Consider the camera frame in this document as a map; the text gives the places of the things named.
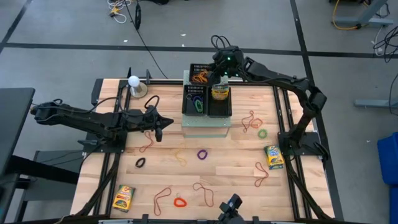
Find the white ball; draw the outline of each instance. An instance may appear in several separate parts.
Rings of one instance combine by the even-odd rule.
[[[129,85],[132,87],[137,87],[139,85],[139,78],[136,76],[130,76]]]

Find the purple rubber band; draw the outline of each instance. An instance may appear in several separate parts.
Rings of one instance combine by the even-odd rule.
[[[200,157],[200,154],[203,153],[203,152],[205,153],[205,156]],[[204,159],[206,159],[206,157],[207,157],[207,151],[206,151],[206,149],[202,149],[201,151],[198,152],[198,158],[199,158],[200,160],[204,160]]]

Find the yellow cable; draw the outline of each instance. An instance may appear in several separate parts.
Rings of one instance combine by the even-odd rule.
[[[181,151],[181,147],[177,150],[177,152],[174,153],[175,158],[180,162],[180,165],[182,167],[185,167],[187,165],[187,161],[181,157],[178,156],[179,152]]]
[[[358,27],[356,27],[356,26],[344,28],[344,27],[338,27],[338,26],[336,25],[336,22],[335,22],[335,15],[336,15],[336,10],[337,10],[337,5],[338,5],[339,2],[340,2],[340,0],[337,0],[336,5],[335,5],[335,9],[333,10],[333,17],[332,17],[333,25],[335,25],[335,27],[336,27],[337,29],[339,29],[339,30],[353,30],[353,29],[358,29]]]

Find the black rubber band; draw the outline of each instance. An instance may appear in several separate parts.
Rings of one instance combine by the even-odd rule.
[[[136,167],[137,167],[137,168],[141,168],[141,167],[144,166],[144,164],[145,164],[145,158],[141,158],[141,159],[137,160],[137,162],[136,162]]]

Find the table leg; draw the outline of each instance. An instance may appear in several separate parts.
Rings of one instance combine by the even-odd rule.
[[[79,173],[61,169],[55,166],[41,164],[19,156],[12,156],[7,167],[7,173],[24,174],[55,180],[69,184],[77,184]]]

